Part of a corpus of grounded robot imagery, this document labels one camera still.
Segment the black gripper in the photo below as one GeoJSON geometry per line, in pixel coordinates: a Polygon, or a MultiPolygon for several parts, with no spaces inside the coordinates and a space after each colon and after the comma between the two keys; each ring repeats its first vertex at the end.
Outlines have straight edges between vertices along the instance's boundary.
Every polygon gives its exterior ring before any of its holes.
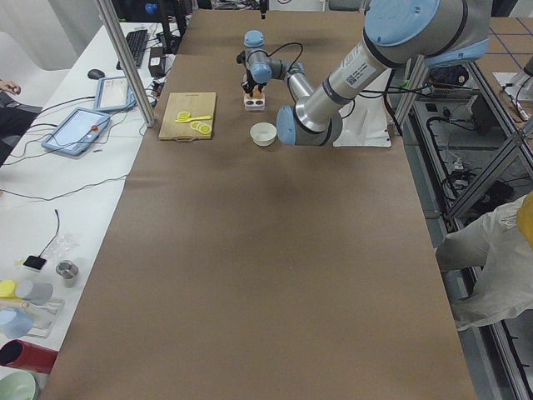
{"type": "Polygon", "coordinates": [[[241,86],[242,86],[243,92],[246,95],[248,95],[248,96],[252,95],[252,87],[257,88],[257,90],[259,91],[259,96],[258,97],[263,97],[264,96],[264,87],[265,86],[262,85],[262,84],[259,84],[255,80],[255,78],[253,77],[253,74],[252,74],[250,69],[246,70],[246,81],[242,82],[241,86]]]}

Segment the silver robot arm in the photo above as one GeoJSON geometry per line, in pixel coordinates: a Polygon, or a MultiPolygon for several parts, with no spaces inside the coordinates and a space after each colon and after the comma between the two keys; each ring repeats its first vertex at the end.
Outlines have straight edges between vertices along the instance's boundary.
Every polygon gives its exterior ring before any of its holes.
{"type": "Polygon", "coordinates": [[[247,94],[271,79],[284,81],[292,106],[276,117],[278,139],[290,146],[324,146],[341,135],[340,110],[388,68],[398,68],[422,55],[426,66],[448,67],[481,58],[488,49],[490,1],[372,1],[361,41],[319,87],[307,80],[303,66],[268,54],[264,36],[245,34],[237,63],[247,72],[247,94]]]}

